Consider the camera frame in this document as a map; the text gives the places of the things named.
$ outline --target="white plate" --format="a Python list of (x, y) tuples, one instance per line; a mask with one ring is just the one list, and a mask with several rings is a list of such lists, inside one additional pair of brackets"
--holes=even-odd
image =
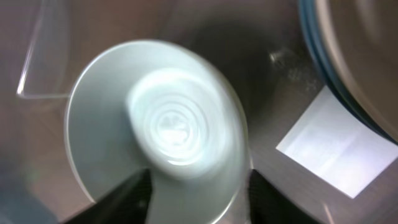
[[(216, 107), (205, 109), (209, 113), (222, 113), (217, 115), (225, 119), (221, 124), (228, 123), (231, 142), (222, 150), (225, 151), (222, 158), (217, 161), (209, 159), (209, 164), (203, 160), (202, 165), (206, 169), (193, 167), (198, 177), (192, 179), (186, 178), (189, 173), (183, 174), (181, 170), (173, 170), (175, 167), (154, 161), (157, 156), (148, 156), (153, 147), (145, 148), (143, 153), (140, 148), (145, 146), (141, 141), (142, 133), (133, 134), (130, 121), (134, 118), (129, 119), (126, 109), (130, 102), (127, 96), (136, 90), (133, 87), (142, 83), (148, 74), (165, 68), (187, 71), (204, 80), (215, 94), (213, 103), (219, 102)], [(208, 125), (209, 133), (217, 136), (212, 127), (212, 124)], [(75, 176), (92, 201), (98, 200), (137, 170), (150, 167), (154, 194), (148, 223), (202, 224), (217, 221), (232, 202), (249, 170), (246, 122), (229, 83), (196, 54), (160, 41), (142, 40), (115, 46), (87, 66), (73, 88), (67, 107), (65, 141)]]

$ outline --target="white paper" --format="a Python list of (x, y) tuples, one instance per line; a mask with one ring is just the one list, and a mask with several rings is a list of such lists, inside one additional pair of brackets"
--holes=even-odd
[(355, 198), (398, 156), (398, 147), (351, 115), (324, 87), (277, 149)]

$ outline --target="stainless steel surface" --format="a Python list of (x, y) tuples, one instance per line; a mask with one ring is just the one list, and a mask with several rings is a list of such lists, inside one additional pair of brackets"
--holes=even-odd
[[(226, 74), (248, 116), (254, 167), (294, 203), (325, 223), (398, 219), (398, 162), (350, 199), (275, 149), (323, 86), (303, 50), (295, 1), (67, 2), (67, 90), (112, 45), (156, 37), (176, 42)], [(14, 223), (54, 223), (89, 205), (63, 145), (66, 100), (16, 96), (39, 3), (0, 2), (0, 218)], [(271, 52), (272, 58), (288, 52), (289, 59), (272, 63)], [(244, 197), (238, 199), (220, 223), (245, 223)]]

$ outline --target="black object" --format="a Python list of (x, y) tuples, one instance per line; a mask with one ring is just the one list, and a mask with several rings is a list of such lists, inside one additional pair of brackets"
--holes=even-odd
[(252, 224), (319, 224), (283, 196), (257, 170), (251, 172), (248, 195)]
[(133, 175), (119, 187), (65, 224), (145, 223), (152, 195), (148, 169)]
[[(133, 175), (84, 212), (65, 224), (145, 223), (152, 195), (148, 169)], [(249, 205), (252, 224), (318, 224), (284, 197), (256, 170), (249, 179)]]

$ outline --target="metal surface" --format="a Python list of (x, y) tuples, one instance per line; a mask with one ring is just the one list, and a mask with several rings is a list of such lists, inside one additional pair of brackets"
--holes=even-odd
[[(112, 45), (142, 38), (181, 44), (227, 76), (248, 116), (254, 167), (295, 204), (325, 223), (396, 223), (398, 162), (350, 199), (275, 149), (323, 86), (303, 50), (295, 1), (67, 2), (65, 91)], [(0, 218), (13, 223), (55, 223), (89, 204), (63, 145), (66, 100), (16, 96), (38, 4), (0, 2)], [(245, 223), (244, 193), (220, 223)]]
[(328, 87), (277, 149), (351, 198), (398, 157), (398, 146), (360, 123)]

